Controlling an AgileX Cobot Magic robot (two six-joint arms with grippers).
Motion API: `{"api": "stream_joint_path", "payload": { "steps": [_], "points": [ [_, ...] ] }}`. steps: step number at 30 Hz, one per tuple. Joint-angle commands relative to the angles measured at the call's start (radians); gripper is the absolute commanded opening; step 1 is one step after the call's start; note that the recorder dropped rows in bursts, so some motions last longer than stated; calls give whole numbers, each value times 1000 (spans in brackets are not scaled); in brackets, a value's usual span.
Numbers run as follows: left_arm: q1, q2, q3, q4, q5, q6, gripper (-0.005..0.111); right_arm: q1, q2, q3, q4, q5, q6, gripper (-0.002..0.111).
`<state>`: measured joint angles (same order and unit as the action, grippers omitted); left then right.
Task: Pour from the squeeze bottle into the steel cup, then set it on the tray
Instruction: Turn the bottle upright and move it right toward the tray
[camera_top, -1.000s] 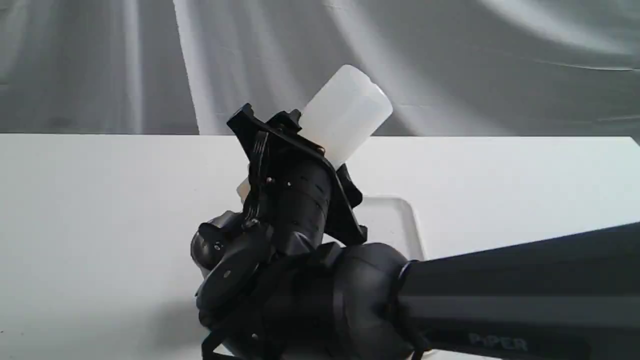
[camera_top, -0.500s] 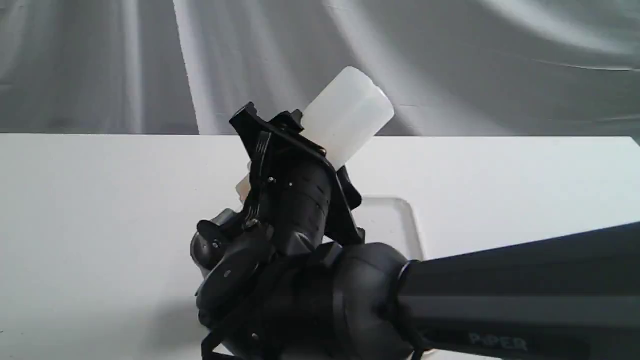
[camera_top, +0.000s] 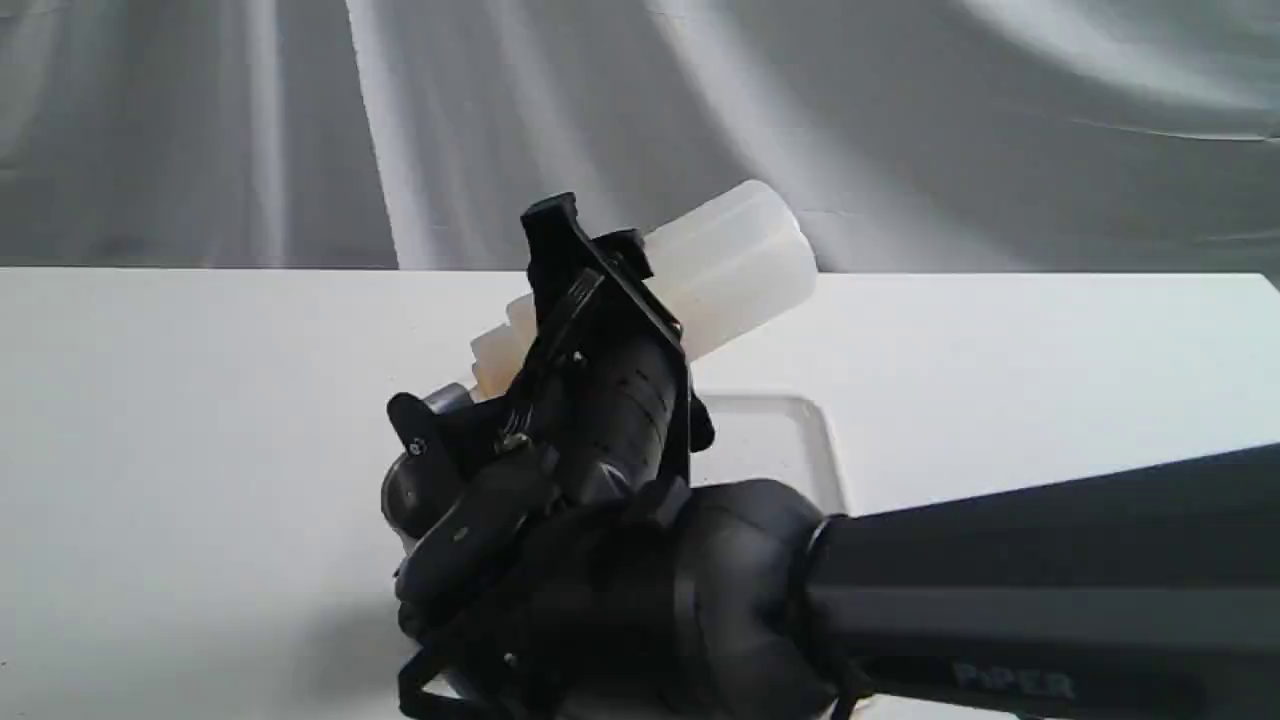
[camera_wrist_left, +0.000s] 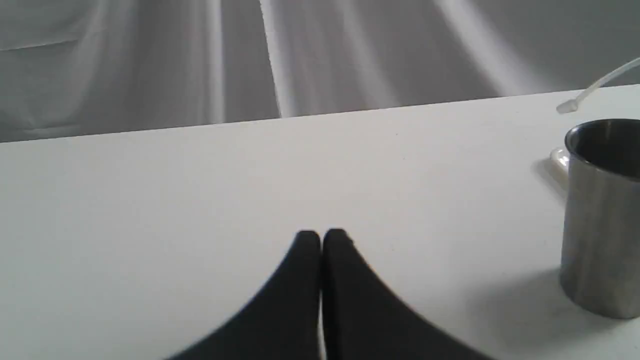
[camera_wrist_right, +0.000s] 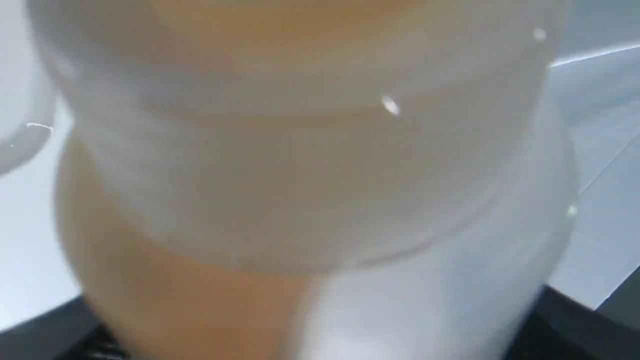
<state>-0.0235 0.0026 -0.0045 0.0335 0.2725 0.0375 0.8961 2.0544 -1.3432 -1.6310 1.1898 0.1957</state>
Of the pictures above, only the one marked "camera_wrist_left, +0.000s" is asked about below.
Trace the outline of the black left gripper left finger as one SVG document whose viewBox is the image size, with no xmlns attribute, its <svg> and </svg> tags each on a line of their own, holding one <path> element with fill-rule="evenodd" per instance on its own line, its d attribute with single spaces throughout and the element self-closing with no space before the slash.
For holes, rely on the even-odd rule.
<svg viewBox="0 0 640 360">
<path fill-rule="evenodd" d="M 318 360 L 322 242 L 299 231 L 282 262 L 242 310 L 176 360 Z"/>
</svg>

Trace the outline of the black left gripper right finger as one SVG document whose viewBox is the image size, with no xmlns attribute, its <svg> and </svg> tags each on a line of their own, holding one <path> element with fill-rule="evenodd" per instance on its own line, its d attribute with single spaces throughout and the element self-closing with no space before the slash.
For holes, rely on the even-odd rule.
<svg viewBox="0 0 640 360">
<path fill-rule="evenodd" d="M 322 323 L 329 360 L 487 358 L 401 301 L 342 228 L 332 228 L 323 237 Z"/>
</svg>

